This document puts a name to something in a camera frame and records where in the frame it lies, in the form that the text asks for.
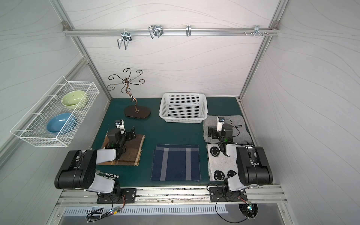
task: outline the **metal jewelry tree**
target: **metal jewelry tree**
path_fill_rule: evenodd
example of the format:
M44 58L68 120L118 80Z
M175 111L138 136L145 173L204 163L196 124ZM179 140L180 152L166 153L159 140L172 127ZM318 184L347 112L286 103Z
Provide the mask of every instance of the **metal jewelry tree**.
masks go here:
M135 102L135 105L129 105L128 107L126 107L124 109L124 114L128 117L133 117L133 118L138 118L138 119L145 119L147 117L149 117L150 115L150 109L148 107L145 107L145 106L140 106L140 105L137 105L138 104L138 101L135 97L132 96L132 94L130 93L130 88L129 88L129 84L133 84L133 85L142 85L145 83L145 80L144 79L140 79L139 80L139 84L134 84L132 83L132 80L135 80L136 78L138 78L139 76L141 76L143 74L143 71L142 70L137 70L136 71L136 74L139 74L137 75L135 78L130 78L131 76L131 69L130 68L126 68L123 70L124 73L126 73L127 71L130 70L130 74L128 77L125 77L124 79L119 77L118 75L116 74L113 74L113 75L110 75L109 76L109 80L113 80L115 77L114 76L117 76L118 78L120 78L122 80L121 83L118 83L118 84L110 84L107 86L107 89L109 91L112 91L115 89L115 85L119 85L119 84L124 84L124 87L122 87L121 89L121 93L124 93L124 94L127 94L128 96L131 97L131 101L132 102Z

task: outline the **black and white towel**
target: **black and white towel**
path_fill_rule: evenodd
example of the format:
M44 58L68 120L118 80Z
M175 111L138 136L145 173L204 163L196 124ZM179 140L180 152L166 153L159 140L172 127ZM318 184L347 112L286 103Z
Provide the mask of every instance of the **black and white towel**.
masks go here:
M238 165L234 157L224 155L217 144L207 144L209 180L223 181L237 174Z

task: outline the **navy blue cloth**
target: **navy blue cloth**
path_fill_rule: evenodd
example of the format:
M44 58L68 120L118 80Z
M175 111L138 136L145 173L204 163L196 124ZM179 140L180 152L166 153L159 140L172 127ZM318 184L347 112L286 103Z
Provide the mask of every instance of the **navy blue cloth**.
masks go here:
M151 180L201 180L199 146L158 144Z

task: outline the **white wire basket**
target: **white wire basket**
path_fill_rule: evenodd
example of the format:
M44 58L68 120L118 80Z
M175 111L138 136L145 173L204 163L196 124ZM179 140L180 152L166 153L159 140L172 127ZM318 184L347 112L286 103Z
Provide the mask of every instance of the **white wire basket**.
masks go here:
M85 91L86 95L75 109L66 108L61 99L75 90ZM35 147L68 147L98 94L94 82L67 81L61 77L10 132ZM58 133L50 133L46 128L48 122L62 113L71 115Z

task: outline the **aluminum rail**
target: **aluminum rail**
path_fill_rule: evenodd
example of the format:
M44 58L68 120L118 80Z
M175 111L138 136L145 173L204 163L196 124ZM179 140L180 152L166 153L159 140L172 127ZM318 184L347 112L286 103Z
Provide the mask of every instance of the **aluminum rail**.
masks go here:
M206 185L135 188L137 189L135 203L131 205L213 204L213 202L210 201L210 194L209 191L206 190ZM252 203L287 203L281 186L277 184L246 189L246 195ZM63 190L56 206L96 206L98 205L96 204L97 198L94 192ZM226 204L239 204L239 202L226 202Z
M125 29L132 37L146 37L150 36L148 29ZM120 37L124 29L69 29L64 30L65 36L70 37ZM186 29L163 29L162 36L186 36ZM241 28L241 29L191 29L191 36L252 36L254 29ZM263 36L277 36L279 30L269 28L261 28L259 32Z

